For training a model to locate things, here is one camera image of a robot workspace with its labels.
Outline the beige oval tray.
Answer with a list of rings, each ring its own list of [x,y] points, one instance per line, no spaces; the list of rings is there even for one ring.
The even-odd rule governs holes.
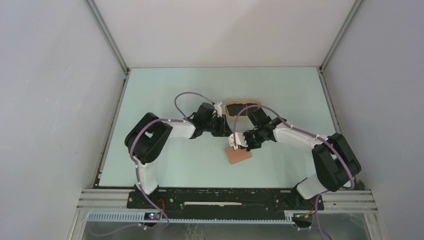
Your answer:
[[[252,105],[261,105],[262,102],[258,99],[233,99],[228,100],[224,105],[225,114],[229,119],[234,120],[237,114],[245,107]]]

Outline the orange leather card holder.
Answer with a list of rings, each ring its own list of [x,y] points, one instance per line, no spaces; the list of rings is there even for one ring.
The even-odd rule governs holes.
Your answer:
[[[253,156],[250,151],[241,148],[234,150],[232,147],[228,147],[224,151],[231,165],[250,159]]]

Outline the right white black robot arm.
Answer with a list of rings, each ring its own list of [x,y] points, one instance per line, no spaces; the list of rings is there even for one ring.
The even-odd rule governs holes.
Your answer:
[[[355,187],[355,176],[362,171],[362,166],[342,134],[311,133],[295,127],[279,114],[272,119],[265,113],[266,106],[254,105],[253,108],[247,116],[254,128],[243,133],[234,131],[228,138],[229,144],[234,150],[251,151],[272,141],[288,144],[310,155],[315,173],[293,187],[290,201],[295,208],[304,209],[311,198],[319,194]]]

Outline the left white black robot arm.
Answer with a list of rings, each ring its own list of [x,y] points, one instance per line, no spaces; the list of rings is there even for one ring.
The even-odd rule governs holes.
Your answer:
[[[222,102],[203,102],[190,116],[183,119],[160,118],[152,112],[143,118],[125,137],[124,144],[135,164],[136,186],[141,191],[138,201],[145,208],[158,202],[156,164],[167,140],[195,139],[204,132],[213,137],[229,137],[232,130],[223,113]]]

